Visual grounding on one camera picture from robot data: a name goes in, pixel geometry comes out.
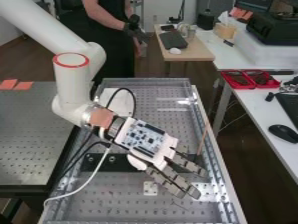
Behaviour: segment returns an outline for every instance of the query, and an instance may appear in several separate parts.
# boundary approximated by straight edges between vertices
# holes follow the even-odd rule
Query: box
[[[223,23],[217,23],[213,32],[223,39],[233,39],[236,30],[237,30],[236,26],[233,25],[227,26]]]
[[[298,46],[265,45],[247,30],[237,31],[235,44],[255,65],[298,68]]]

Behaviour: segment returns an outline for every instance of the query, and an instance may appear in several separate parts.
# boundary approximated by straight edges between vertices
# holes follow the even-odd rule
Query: black cable
[[[114,93],[114,95],[112,95],[111,98],[110,98],[110,101],[108,101],[108,104],[107,104],[106,108],[107,108],[107,109],[110,108],[110,106],[111,106],[111,104],[112,104],[112,102],[114,102],[114,99],[115,99],[116,95],[118,95],[119,92],[123,91],[123,90],[128,91],[128,92],[131,93],[132,97],[134,97],[134,117],[135,117],[138,100],[136,100],[136,96],[135,96],[132,90],[128,89],[128,88],[120,88],[120,89],[118,89],[118,91]],[[87,149],[87,150],[83,152],[83,154],[80,155],[80,157],[75,160],[75,158],[76,158],[78,155],[80,154],[83,148],[86,147],[87,143],[90,142],[90,140],[91,140],[91,138],[92,138],[92,135],[95,134],[95,131],[96,131],[96,129],[94,129],[94,130],[91,131],[90,136],[87,137],[86,141],[83,142],[83,144],[82,144],[82,146],[80,146],[78,152],[76,152],[75,155],[72,156],[72,158],[71,158],[68,164],[66,165],[66,171],[64,171],[63,174],[60,175],[60,177],[59,177],[59,181],[60,181],[62,178],[66,176],[66,174],[67,174],[68,171],[72,169],[72,167],[76,165],[78,161],[82,159],[82,157],[86,155],[86,153],[87,153],[87,152],[91,150],[91,148],[95,146],[95,144],[94,144],[92,147],[88,147],[88,149]],[[110,143],[106,143],[106,142],[96,142],[96,143],[103,144],[103,145],[110,144]]]
[[[87,139],[84,140],[84,142],[83,142],[83,144],[82,144],[82,146],[80,146],[80,148],[79,148],[79,150],[76,151],[76,153],[75,153],[75,155],[72,156],[71,160],[68,161],[67,165],[64,166],[66,169],[67,169],[67,167],[70,166],[70,164],[74,162],[74,160],[75,160],[76,156],[79,155],[79,153],[82,152],[82,150],[83,150],[83,148],[86,147],[87,143],[90,142],[90,140],[91,140],[94,134],[95,134],[95,129],[91,131],[91,133],[90,133]]]
[[[116,95],[123,90],[128,91],[131,93],[132,97],[134,97],[134,117],[135,117],[135,115],[136,115],[136,108],[138,108],[138,100],[136,100],[136,96],[135,96],[132,90],[128,89],[128,88],[120,88],[120,89],[118,89],[118,91],[114,93],[112,97],[110,98],[110,102],[108,102],[106,108],[110,109],[111,103],[114,102],[114,99],[115,99]]]
[[[74,161],[72,165],[68,167],[68,169],[63,172],[63,175],[59,177],[59,181],[63,179],[63,177],[66,176],[66,174],[68,173],[68,171],[74,168],[74,166],[78,164],[78,162],[80,161],[80,159],[86,156],[86,154],[88,153],[88,151],[96,146],[96,145],[103,145],[106,146],[106,148],[111,147],[111,143],[107,142],[95,142],[92,145],[88,146],[88,148],[84,150],[84,152],[82,153],[82,155],[78,157],[78,159]]]

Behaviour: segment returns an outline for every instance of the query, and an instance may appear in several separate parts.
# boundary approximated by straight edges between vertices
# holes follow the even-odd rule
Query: computer mouse
[[[171,48],[171,54],[183,54],[183,51],[179,48]]]
[[[269,131],[272,132],[272,134],[275,134],[277,137],[280,137],[281,139],[287,140],[288,142],[292,142],[295,144],[298,143],[298,134],[288,126],[285,126],[285,125],[273,125],[269,128]]]

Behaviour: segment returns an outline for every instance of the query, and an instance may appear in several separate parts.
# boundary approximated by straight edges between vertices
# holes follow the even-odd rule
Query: wall
[[[167,23],[170,17],[179,17],[183,0],[144,0],[146,4],[146,30],[154,32],[154,25]],[[186,22],[196,21],[196,0],[187,0]]]
[[[212,14],[219,17],[223,12],[231,11],[236,0],[199,0],[197,11],[204,13],[211,8]]]
[[[0,17],[0,46],[22,35],[21,30]]]

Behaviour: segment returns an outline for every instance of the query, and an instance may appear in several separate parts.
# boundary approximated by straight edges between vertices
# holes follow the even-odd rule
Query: monitor
[[[268,12],[273,0],[236,0],[236,7],[252,12]]]

